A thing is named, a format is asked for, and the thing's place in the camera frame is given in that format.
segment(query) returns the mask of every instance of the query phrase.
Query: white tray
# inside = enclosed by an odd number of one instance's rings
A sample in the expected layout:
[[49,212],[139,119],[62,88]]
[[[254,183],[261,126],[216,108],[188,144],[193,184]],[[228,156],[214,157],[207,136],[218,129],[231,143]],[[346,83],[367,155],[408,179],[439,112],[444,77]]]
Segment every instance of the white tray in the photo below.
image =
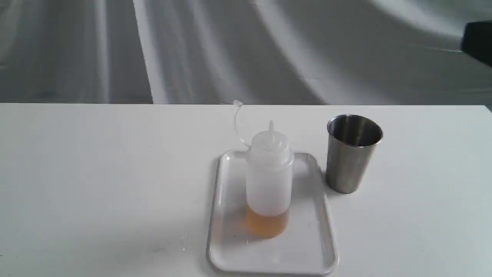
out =
[[224,153],[218,163],[207,258],[237,273],[325,275],[338,264],[324,181],[316,159],[296,153],[287,229],[258,239],[246,227],[245,152]]

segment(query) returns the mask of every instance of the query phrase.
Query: tray rim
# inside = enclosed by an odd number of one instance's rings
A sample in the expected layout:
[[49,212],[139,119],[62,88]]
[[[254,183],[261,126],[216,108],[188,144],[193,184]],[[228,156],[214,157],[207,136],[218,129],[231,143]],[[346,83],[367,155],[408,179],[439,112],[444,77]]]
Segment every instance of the tray rim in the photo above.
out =
[[[326,215],[328,216],[327,218],[327,221],[328,221],[328,224],[329,224],[329,231],[330,231],[330,235],[332,237],[332,244],[333,244],[333,253],[334,253],[334,261],[333,263],[328,266],[327,268],[325,268],[325,271],[323,272],[319,272],[319,273],[300,273],[300,272],[284,272],[284,273],[273,273],[273,272],[254,272],[254,271],[242,271],[242,270],[226,270],[224,268],[222,268],[221,266],[217,265],[215,262],[214,262],[214,259],[213,257],[210,255],[210,252],[211,252],[211,248],[212,248],[212,224],[214,222],[214,210],[216,209],[216,205],[218,205],[216,203],[216,199],[218,198],[218,190],[217,190],[217,187],[218,187],[218,183],[219,181],[221,180],[221,165],[222,165],[222,162],[223,162],[223,159],[227,156],[227,155],[231,155],[231,154],[234,154],[234,153],[241,153],[241,152],[245,152],[245,151],[239,151],[239,150],[228,150],[228,151],[225,151],[222,155],[220,155],[218,157],[218,162],[217,162],[217,170],[216,170],[216,173],[215,173],[215,184],[214,184],[214,194],[213,194],[213,199],[212,199],[212,205],[211,205],[211,211],[210,211],[210,220],[209,220],[209,233],[207,235],[207,251],[206,251],[206,258],[208,260],[208,262],[212,265],[212,267],[216,270],[219,270],[220,272],[223,272],[223,273],[236,273],[236,274],[247,274],[247,275],[252,275],[252,274],[255,274],[255,275],[277,275],[277,276],[299,276],[299,275],[305,275],[305,276],[325,276],[325,275],[328,275],[328,274],[331,274],[335,271],[335,269],[337,268],[340,260],[339,260],[339,255],[338,255],[338,248],[337,248],[337,245],[336,245],[336,239],[335,239],[335,232],[334,232],[334,229],[333,229],[333,223],[332,223],[332,217],[331,217],[331,213],[330,213],[330,209],[329,209],[329,201],[328,201],[328,197],[326,195],[326,190],[325,188],[323,187],[323,191],[325,191],[325,194],[323,196],[323,205],[325,207],[325,210],[326,210]],[[318,164],[318,161],[317,159],[309,154],[309,153],[306,153],[306,152],[298,152],[298,151],[295,151],[294,152],[294,155],[295,154],[302,154],[302,155],[307,155],[309,159],[312,159],[315,163],[316,163],[316,169],[317,171],[319,172],[320,176],[321,176],[321,180],[323,180],[323,172]]]

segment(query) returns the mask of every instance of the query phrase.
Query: black object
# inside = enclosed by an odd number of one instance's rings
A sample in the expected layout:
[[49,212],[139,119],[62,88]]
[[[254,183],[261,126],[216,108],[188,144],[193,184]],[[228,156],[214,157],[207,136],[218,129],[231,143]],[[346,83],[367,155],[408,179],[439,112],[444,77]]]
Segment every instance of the black object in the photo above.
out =
[[492,67],[492,20],[466,24],[461,50]]

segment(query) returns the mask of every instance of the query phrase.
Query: bottle cap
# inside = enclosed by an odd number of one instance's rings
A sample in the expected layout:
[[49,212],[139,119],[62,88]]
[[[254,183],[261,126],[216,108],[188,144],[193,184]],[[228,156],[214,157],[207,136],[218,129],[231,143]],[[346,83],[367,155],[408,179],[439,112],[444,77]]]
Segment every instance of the bottle cap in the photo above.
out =
[[267,131],[253,137],[246,159],[251,164],[275,171],[290,165],[294,160],[294,152],[287,136],[275,131],[274,122],[270,121]]

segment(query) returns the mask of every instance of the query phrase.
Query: cup rim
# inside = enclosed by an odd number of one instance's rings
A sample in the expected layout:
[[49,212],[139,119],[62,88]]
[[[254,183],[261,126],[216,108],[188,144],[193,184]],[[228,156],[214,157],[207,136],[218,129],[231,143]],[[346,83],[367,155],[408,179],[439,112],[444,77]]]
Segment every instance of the cup rim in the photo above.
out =
[[[372,143],[372,144],[369,144],[369,145],[361,145],[361,146],[357,146],[357,145],[351,145],[351,144],[345,143],[345,142],[343,142],[343,141],[339,140],[339,139],[338,139],[338,138],[336,138],[333,134],[331,134],[331,133],[330,133],[330,124],[331,124],[332,122],[334,122],[335,120],[337,120],[337,119],[339,119],[339,118],[341,118],[341,117],[350,117],[350,116],[353,116],[353,117],[359,117],[359,118],[364,118],[365,120],[368,120],[368,121],[370,121],[372,124],[374,124],[374,125],[378,128],[378,130],[379,130],[379,132],[380,132],[380,134],[381,134],[381,137],[379,138],[379,140],[378,140],[378,141],[376,141],[375,143]],[[380,127],[380,126],[379,126],[376,122],[374,122],[374,121],[372,121],[372,120],[368,119],[367,117],[364,117],[364,116],[361,116],[361,115],[358,115],[358,114],[349,114],[349,113],[346,113],[346,114],[339,114],[339,115],[337,115],[337,116],[333,117],[332,119],[330,119],[330,120],[328,121],[328,124],[326,125],[326,130],[328,131],[328,135],[329,135],[330,137],[332,137],[333,139],[335,139],[335,140],[337,140],[337,141],[340,141],[341,143],[343,143],[343,144],[345,144],[345,145],[347,145],[347,146],[349,146],[349,147],[352,147],[352,148],[369,148],[369,147],[375,147],[375,146],[377,146],[379,143],[381,143],[381,141],[383,140],[383,135],[384,135],[384,134],[383,134],[383,129],[381,129],[381,127]]]

